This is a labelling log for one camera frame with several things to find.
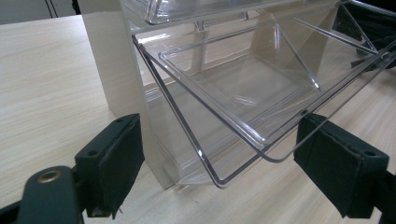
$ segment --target clear plastic tray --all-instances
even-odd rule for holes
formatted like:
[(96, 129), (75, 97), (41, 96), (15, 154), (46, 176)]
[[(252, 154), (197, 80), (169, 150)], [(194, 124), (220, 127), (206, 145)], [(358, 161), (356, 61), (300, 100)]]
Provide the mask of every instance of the clear plastic tray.
[[(276, 145), (301, 117), (318, 110), (330, 117), (386, 68), (396, 58), (396, 38), (355, 18), (349, 12), (354, 7), (396, 27), (395, 14), (378, 8), (311, 1), (250, 11), (248, 20), (138, 35), (163, 81), (154, 88), (165, 90), (163, 96), (148, 107), (158, 118), (153, 124), (162, 152), (176, 164), (176, 179), (205, 183), (207, 170), (223, 187), (259, 156), (283, 161), (295, 149), (294, 138)], [(177, 119), (161, 117), (172, 113)], [(186, 149), (190, 145), (195, 150)]]
[[(264, 151), (363, 71), (369, 63), (361, 54), (366, 61), (377, 54), (332, 29), (338, 10), (274, 16), (263, 27), (168, 50), (160, 59), (238, 135)], [(197, 50), (205, 51), (202, 64), (192, 68), (185, 60)]]

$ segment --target black clamp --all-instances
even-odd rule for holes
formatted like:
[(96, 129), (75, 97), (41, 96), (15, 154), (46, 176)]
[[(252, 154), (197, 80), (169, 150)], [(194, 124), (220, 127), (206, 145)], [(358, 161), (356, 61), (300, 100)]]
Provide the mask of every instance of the black clamp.
[(138, 114), (114, 120), (75, 157), (76, 166), (55, 166), (32, 175), (22, 200), (0, 209), (0, 223), (83, 223), (115, 217), (144, 161)]
[[(325, 120), (305, 116), (297, 143)], [(396, 223), (396, 176), (387, 171), (387, 154), (326, 121), (294, 151), (294, 159), (343, 217), (369, 218), (377, 207), (383, 223)]]

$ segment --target light wood grain surface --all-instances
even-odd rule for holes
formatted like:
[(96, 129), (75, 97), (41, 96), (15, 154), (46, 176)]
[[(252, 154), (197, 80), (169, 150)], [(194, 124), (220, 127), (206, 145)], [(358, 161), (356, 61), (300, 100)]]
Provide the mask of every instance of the light wood grain surface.
[[(396, 71), (379, 75), (332, 121), (388, 153), (396, 171)], [(80, 16), (0, 26), (0, 206), (21, 198), (30, 175), (74, 165), (114, 119)], [(377, 223), (341, 218), (288, 158), (260, 161), (227, 189), (163, 190), (143, 165), (116, 220), (86, 223)]]

